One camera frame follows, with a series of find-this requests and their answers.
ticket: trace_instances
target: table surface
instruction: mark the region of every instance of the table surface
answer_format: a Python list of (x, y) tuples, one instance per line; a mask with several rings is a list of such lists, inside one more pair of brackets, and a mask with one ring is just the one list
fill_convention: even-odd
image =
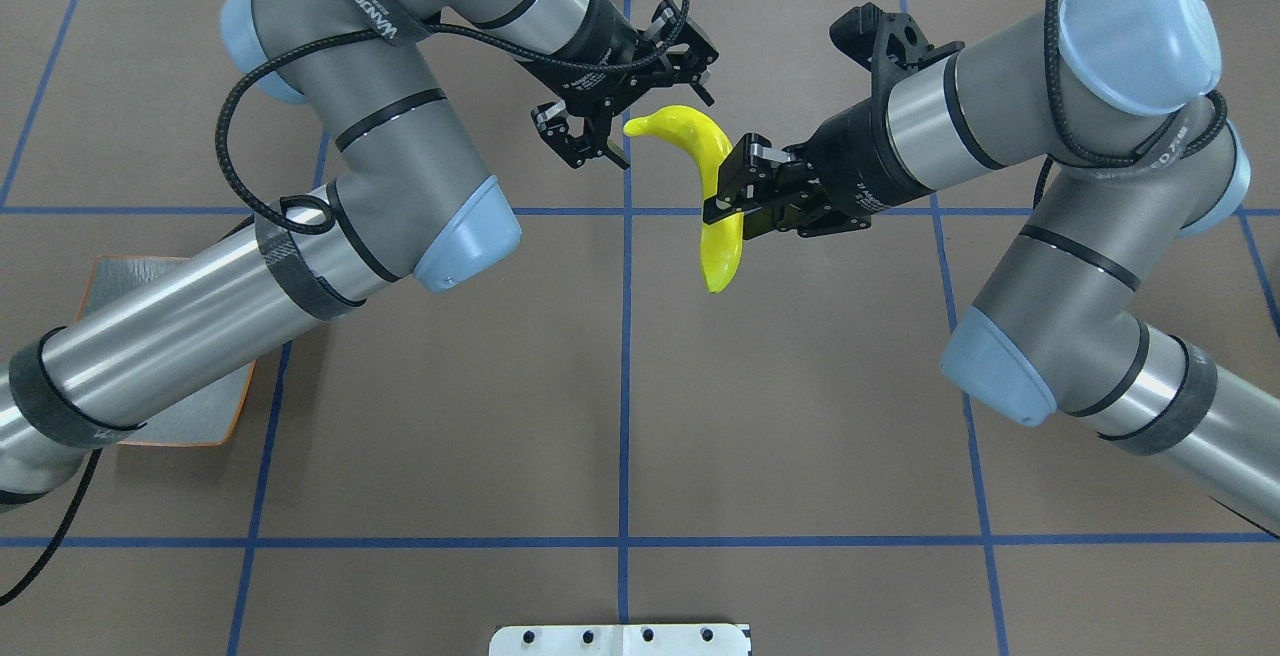
[[(636, 22), (657, 1), (616, 0)], [(799, 141), (864, 99), (826, 41), (864, 1), (694, 0), (726, 132)], [(873, 1), (973, 42), (1041, 0)], [(1171, 246), (1135, 311), (1275, 393), (1280, 15), (1207, 1), (1254, 186)], [(0, 359), (73, 318), (95, 256), (189, 256), (246, 213), (211, 150), (237, 78), (221, 3), (0, 0)], [(708, 296), (687, 159), (635, 140), (628, 172), (563, 168), (522, 69), (461, 40), (424, 51), (522, 246), (265, 355), (223, 447), (108, 451), (63, 551), (0, 610), (0, 652), (480, 655), (504, 624), (620, 620), (749, 623), (764, 655), (1275, 651), (1275, 542), (1071, 419), (1020, 428), (937, 369), (1036, 164), (865, 233), (753, 241)], [(672, 101), (696, 102), (663, 91), (632, 113)], [(260, 193), (343, 169), (308, 109), (261, 95), (233, 150)], [(5, 587), (68, 497), (0, 518)]]

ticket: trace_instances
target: yellow banana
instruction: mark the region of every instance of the yellow banana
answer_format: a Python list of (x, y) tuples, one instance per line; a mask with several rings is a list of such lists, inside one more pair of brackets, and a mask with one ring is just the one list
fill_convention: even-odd
[[(703, 200), (716, 195), (721, 161), (733, 145), (708, 114), (689, 106), (666, 106), (652, 115), (634, 118), (622, 128), (627, 136), (655, 136), (689, 154), (703, 181)], [(723, 291), (733, 281), (742, 259), (742, 214), (712, 226), (703, 224), (700, 255), (707, 291)]]

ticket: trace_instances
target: white bracket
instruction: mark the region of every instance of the white bracket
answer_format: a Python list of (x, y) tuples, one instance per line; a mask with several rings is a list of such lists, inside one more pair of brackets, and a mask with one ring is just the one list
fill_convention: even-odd
[(489, 656), (751, 656), (751, 628), (736, 624), (507, 627)]

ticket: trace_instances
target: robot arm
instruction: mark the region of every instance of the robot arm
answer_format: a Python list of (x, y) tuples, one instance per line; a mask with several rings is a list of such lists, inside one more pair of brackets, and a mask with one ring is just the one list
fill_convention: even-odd
[[(716, 58), (669, 1), (637, 32), (608, 0), (228, 0), (223, 37), (246, 72), (320, 38), (375, 32), (260, 81), (278, 99), (310, 102), (351, 170), (15, 352), (0, 369), (0, 511), (45, 496), (87, 451), (389, 283), (413, 274), (445, 291), (516, 247), (520, 226), (497, 178), (413, 46), (461, 31), (430, 18), (445, 6), (526, 55), (558, 59), (522, 65), (562, 99), (535, 122), (575, 167), (611, 154), (625, 164), (608, 142), (612, 117), (655, 86), (700, 88)], [(686, 49), (648, 58), (676, 44)], [(586, 118), (582, 136), (567, 136), (567, 115)], [(220, 159), (229, 169), (229, 155)]]
[[(1061, 178), (965, 313), (942, 370), (1024, 425), (1066, 411), (1280, 530), (1280, 402), (1126, 311), (1172, 240), (1220, 223), (1248, 187), (1248, 159), (1211, 92), (1220, 54), (1207, 9), (1062, 0), (1051, 14), (1061, 64), (1046, 58), (1043, 14), (969, 47), (934, 47), (906, 14), (852, 9), (831, 36), (872, 70), (872, 96), (804, 144), (744, 136), (704, 220), (742, 213), (745, 238), (855, 231), (1052, 155)], [(1061, 67), (1056, 90), (1047, 65)], [(1129, 158), (1098, 167), (1101, 154)]]

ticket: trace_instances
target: blue plastic cover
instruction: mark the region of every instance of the blue plastic cover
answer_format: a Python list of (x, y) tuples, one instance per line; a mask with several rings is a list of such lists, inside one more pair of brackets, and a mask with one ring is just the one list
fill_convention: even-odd
[(1061, 0), (1060, 50), (1084, 86), (1125, 113), (1175, 113), (1222, 76), (1203, 0)]
[(520, 245), (520, 223), (498, 177), (490, 176), (435, 237), (413, 266), (413, 277), (429, 291), (448, 291), (507, 258)]
[(1240, 208), (1240, 204), (1244, 202), (1244, 195), (1249, 192), (1253, 167), (1249, 165), (1248, 154), (1244, 154), (1244, 144), (1240, 141), (1240, 132), (1235, 129), (1235, 124), (1228, 119), (1226, 127), (1231, 129), (1231, 138), (1235, 141), (1235, 170), (1231, 172), (1231, 182), (1226, 184), (1222, 197), (1217, 200), (1217, 204), (1213, 204), (1208, 213), (1178, 232), (1180, 237), (1198, 236), (1222, 223), (1235, 213), (1235, 209)]
[[(241, 73), (248, 73), (266, 63), (266, 51), (262, 50), (257, 27), (253, 26), (253, 0), (227, 0), (219, 20), (223, 46)], [(278, 73), (266, 74), (259, 79), (257, 86), (284, 104), (307, 102), (307, 97), (285, 83)]]
[(951, 383), (1023, 425), (1039, 425), (1057, 410), (1057, 400), (1036, 366), (973, 306), (942, 351), (941, 366)]

